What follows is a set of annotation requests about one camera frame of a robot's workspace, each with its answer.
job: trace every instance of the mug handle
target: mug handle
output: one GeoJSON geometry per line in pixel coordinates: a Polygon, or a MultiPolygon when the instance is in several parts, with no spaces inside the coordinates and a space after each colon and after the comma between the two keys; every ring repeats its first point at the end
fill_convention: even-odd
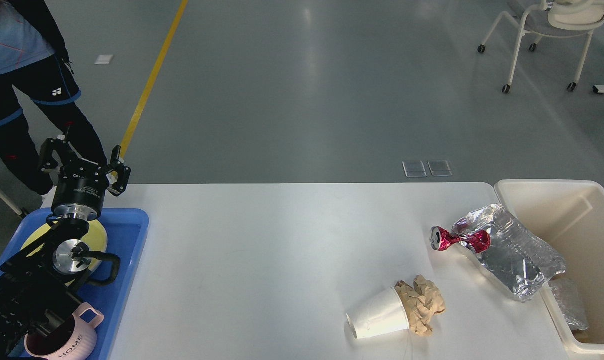
{"type": "Polygon", "coordinates": [[[104,321],[104,315],[99,310],[94,308],[90,303],[83,302],[80,306],[78,306],[77,310],[75,310],[73,315],[81,317],[85,314],[85,312],[88,312],[89,310],[91,310],[95,314],[95,317],[91,320],[91,322],[89,322],[89,326],[95,329],[102,323],[102,321],[104,321]]]}

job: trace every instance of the white paper cup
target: white paper cup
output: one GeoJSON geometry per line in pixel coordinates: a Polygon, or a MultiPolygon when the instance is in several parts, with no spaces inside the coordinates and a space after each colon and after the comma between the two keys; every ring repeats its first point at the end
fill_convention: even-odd
{"type": "Polygon", "coordinates": [[[368,339],[409,329],[409,319],[396,289],[389,287],[346,314],[356,339],[368,339]]]}

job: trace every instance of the black pants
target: black pants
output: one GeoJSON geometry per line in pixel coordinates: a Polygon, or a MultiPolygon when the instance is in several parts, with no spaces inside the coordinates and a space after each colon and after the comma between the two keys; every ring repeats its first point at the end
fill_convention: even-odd
{"type": "Polygon", "coordinates": [[[46,194],[53,182],[38,171],[39,152],[18,103],[15,86],[44,112],[81,157],[101,166],[107,163],[100,137],[76,106],[80,88],[71,72],[55,56],[0,75],[0,158],[29,189],[46,194]]]}
{"type": "MultiPolygon", "coordinates": [[[[62,133],[68,130],[67,139],[81,157],[101,166],[107,163],[102,144],[96,131],[75,103],[62,106],[38,105],[49,120],[62,133]]],[[[0,158],[6,167],[32,191],[44,195],[53,187],[51,176],[37,169],[39,146],[36,148],[29,124],[24,115],[0,126],[0,158]]]]}

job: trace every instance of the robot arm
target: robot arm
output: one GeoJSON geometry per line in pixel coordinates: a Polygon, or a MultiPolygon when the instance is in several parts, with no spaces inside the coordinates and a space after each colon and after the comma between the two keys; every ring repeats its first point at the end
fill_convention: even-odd
{"type": "Polygon", "coordinates": [[[84,303],[77,291],[83,285],[106,286],[115,281],[120,258],[112,253],[91,251],[81,239],[89,230],[89,221],[102,213],[104,196],[126,191],[131,168],[114,148],[110,164],[98,166],[81,159],[65,139],[47,139],[41,150],[43,171],[58,166],[59,181],[47,223],[51,229],[0,266],[0,359],[8,354],[27,333],[50,335],[84,303]],[[110,182],[107,175],[116,174],[110,182]],[[90,278],[92,259],[110,262],[110,276],[90,278]]]}

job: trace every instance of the logo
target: logo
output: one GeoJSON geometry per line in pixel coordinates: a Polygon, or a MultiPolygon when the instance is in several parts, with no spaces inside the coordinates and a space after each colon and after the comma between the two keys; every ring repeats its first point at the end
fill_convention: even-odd
{"type": "Polygon", "coordinates": [[[75,343],[72,343],[69,347],[66,349],[66,351],[64,351],[64,353],[62,353],[62,355],[58,355],[58,358],[64,358],[65,356],[73,353],[74,350],[76,350],[76,348],[78,347],[78,345],[80,345],[80,343],[82,342],[82,334],[78,335],[77,340],[75,340],[75,343]]]}

